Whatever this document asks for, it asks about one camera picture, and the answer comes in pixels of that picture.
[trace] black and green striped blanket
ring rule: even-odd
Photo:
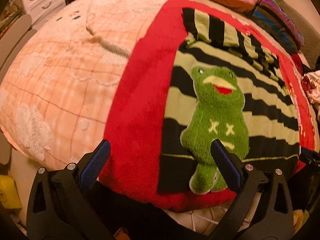
[[[277,56],[252,35],[202,11],[184,8],[182,15],[188,37],[172,70],[158,191],[226,188],[210,154],[214,139],[243,162],[291,176],[299,127]]]

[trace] black fabric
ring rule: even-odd
[[[180,138],[175,136],[176,134],[181,134],[185,128],[187,127],[179,124],[174,119],[165,118],[163,120],[162,140],[166,142],[165,144],[162,144],[163,153],[191,156],[191,152],[181,145]]]
[[[184,11],[184,17],[188,14],[194,14],[194,9],[190,10],[188,8],[188,11]],[[211,15],[209,15],[209,39],[212,41],[211,46],[227,50],[227,48],[223,47],[224,22]]]
[[[304,73],[310,73],[310,72],[314,72],[314,71],[320,70],[320,56],[318,57],[318,59],[316,61],[316,67],[314,69],[310,69],[304,64],[302,64],[302,68],[303,68],[303,72]]]
[[[187,32],[192,33],[194,38],[197,40],[196,24],[195,24],[195,22],[192,22],[192,20],[194,21],[194,19],[195,19],[195,9],[183,8],[182,9],[182,16],[183,16],[183,20],[184,20],[185,28],[186,28]],[[210,43],[211,46],[219,48],[219,49],[223,49],[223,50],[229,49],[229,47],[223,46],[223,44],[224,44],[224,30],[225,30],[224,21],[222,21],[212,15],[209,15],[209,39],[211,39],[211,43]],[[241,34],[240,31],[236,30],[236,32],[237,32],[237,36],[238,36],[238,40],[239,40],[239,47],[232,47],[232,49],[241,53],[243,55],[242,59],[245,60],[246,62],[248,62],[250,65],[252,65],[253,59],[251,57],[249,57],[249,55],[245,49],[245,46],[244,46],[244,36]],[[265,62],[265,60],[266,60],[266,54],[263,52],[261,44],[258,42],[258,40],[253,35],[249,35],[248,37],[251,40],[251,44],[253,46],[255,46],[255,51],[258,54],[258,58],[255,60],[257,62],[259,62],[261,64],[261,66],[263,67],[262,73],[265,74],[267,77],[270,77],[271,73],[268,71],[268,70],[270,70],[276,76],[275,68],[279,69],[279,62],[277,61],[277,59],[272,55],[274,61],[273,61],[273,63],[268,63],[268,68],[266,68],[263,64],[263,62]],[[281,87],[285,86],[284,81],[282,81],[280,78],[277,82]]]
[[[96,182],[85,194],[89,204],[114,234],[120,227],[131,240],[204,240],[205,236],[179,225],[151,203],[143,204]]]
[[[195,14],[185,14],[185,11],[187,11],[188,8],[182,9],[182,15],[183,15],[183,24],[187,30],[187,32],[190,32],[194,37],[198,36],[198,30],[196,28],[195,24]]]
[[[75,0],[65,0],[65,1],[66,1],[66,4],[68,5],[68,4],[72,3]]]
[[[195,10],[191,8],[183,8],[183,21],[186,30],[194,36],[195,40],[198,40],[198,30],[196,28]],[[210,45],[228,51],[229,47],[224,47],[224,33],[225,23],[213,16],[209,16],[209,39]],[[239,31],[237,31],[237,37],[239,41],[239,47],[232,47],[233,50],[242,54],[242,59],[253,65],[254,61],[249,57],[246,51],[244,37]],[[257,62],[262,65],[265,63],[266,53],[263,51],[263,47],[254,37],[250,37],[252,45],[255,46],[255,51],[258,54]],[[233,65],[232,60],[227,62],[218,57],[206,54],[200,48],[190,48],[188,46],[188,38],[179,46],[179,55],[189,54],[194,57],[200,64],[205,63],[211,66],[226,67],[232,70],[237,77],[250,79],[255,87],[263,88],[267,92],[277,97],[277,100],[281,100],[287,106],[292,106],[292,101],[289,95],[284,96],[279,90],[276,81],[271,85],[259,80],[256,75],[250,70]],[[279,61],[276,56],[272,55],[273,62],[266,66],[263,65],[266,76],[271,76],[272,70],[275,74],[275,69],[279,68]],[[174,65],[171,73],[170,87],[178,88],[180,93],[193,97],[197,100],[197,96],[193,87],[193,80],[189,73],[184,69],[188,62],[181,62],[182,65]],[[285,127],[295,131],[295,135],[298,134],[299,127],[296,118],[291,118],[282,113],[276,106],[269,106],[265,101],[252,98],[252,92],[244,94],[245,103],[243,111],[250,112],[252,116],[265,116],[269,120],[276,120],[277,123],[282,123]],[[187,128],[187,124],[181,125],[179,120],[173,119],[173,117],[165,117],[162,126],[162,144],[161,144],[161,156],[160,156],[160,175],[158,183],[158,192],[186,192],[189,190],[189,181],[196,170],[197,160],[193,159],[192,152],[185,149],[180,141],[182,131]],[[249,137],[249,151],[244,158],[246,163],[251,163],[254,167],[257,167],[261,171],[273,172],[275,169],[281,169],[286,178],[292,176],[294,169],[298,161],[299,143],[290,145],[286,140],[276,138],[275,135],[272,138],[265,136],[250,136]]]
[[[188,73],[180,66],[175,66],[172,69],[170,87],[177,87],[182,94],[196,98],[193,81]]]
[[[250,78],[252,80],[253,84],[256,87],[264,88],[269,93],[276,94],[277,97],[283,103],[285,103],[287,106],[292,105],[292,101],[291,101],[291,98],[290,98],[289,95],[283,96],[275,86],[266,84],[266,83],[258,80],[254,76],[254,74],[252,72],[250,72],[250,71],[247,71],[247,70],[245,70],[243,68],[239,68],[239,67],[233,66],[231,63],[226,62],[226,61],[224,61],[222,59],[219,59],[217,57],[205,54],[201,49],[198,49],[198,48],[187,49],[187,48],[185,48],[183,46],[180,46],[179,47],[179,51],[182,52],[182,53],[192,54],[196,58],[197,61],[200,61],[200,62],[203,62],[203,63],[206,63],[206,64],[210,64],[210,65],[227,67],[227,68],[231,69],[236,74],[237,77],[244,77],[244,78],[248,77],[248,78]]]
[[[291,196],[293,210],[305,210],[309,200],[309,187],[314,169],[306,165],[301,171],[288,180],[288,188]]]
[[[160,170],[165,169],[166,172],[159,177],[158,193],[189,191],[189,180],[196,172],[197,164],[195,160],[187,158],[160,155]]]
[[[279,123],[283,123],[285,127],[299,131],[296,119],[282,114],[281,110],[276,106],[268,106],[262,100],[252,99],[252,94],[244,94],[244,98],[245,104],[242,111],[251,111],[252,115],[265,115],[270,120],[277,120]]]

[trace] mattress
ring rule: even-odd
[[[208,0],[193,1],[255,27],[292,62],[273,38],[244,16]],[[76,0],[26,44],[0,86],[0,128],[17,152],[26,157],[18,158],[37,163],[28,178],[23,170],[16,169],[16,181],[28,180],[30,184],[38,167],[64,168],[98,145],[128,58],[166,2]],[[106,52],[104,46],[114,53]],[[314,150],[319,151],[316,115],[310,105],[309,113],[315,132]],[[19,194],[25,205],[28,194]],[[229,205],[183,214],[165,212],[191,230],[208,234]]]

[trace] red blanket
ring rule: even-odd
[[[299,102],[300,145],[313,150],[314,132],[308,102],[299,87],[291,61],[255,28],[242,25],[231,15],[188,0],[169,0],[160,10],[146,36],[136,44],[120,81],[108,116],[104,138],[111,143],[111,155],[99,181],[113,191],[163,209],[186,211],[219,205],[235,197],[226,189],[217,193],[160,195],[157,193],[159,155],[165,102],[178,46],[184,41],[181,12],[196,8],[218,17],[243,33],[250,32],[279,58],[281,73]],[[298,163],[296,171],[303,167]]]

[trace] purple fabric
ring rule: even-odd
[[[282,18],[282,20],[290,26],[290,29],[295,33],[295,36],[299,37],[300,33],[298,32],[297,28],[295,27],[295,25],[293,24],[292,20],[284,13],[284,11],[282,11],[282,9],[273,1],[271,0],[262,0],[262,2],[264,2],[265,4],[267,4],[268,6],[272,7],[274,9],[274,11],[277,12],[277,14],[279,14]]]

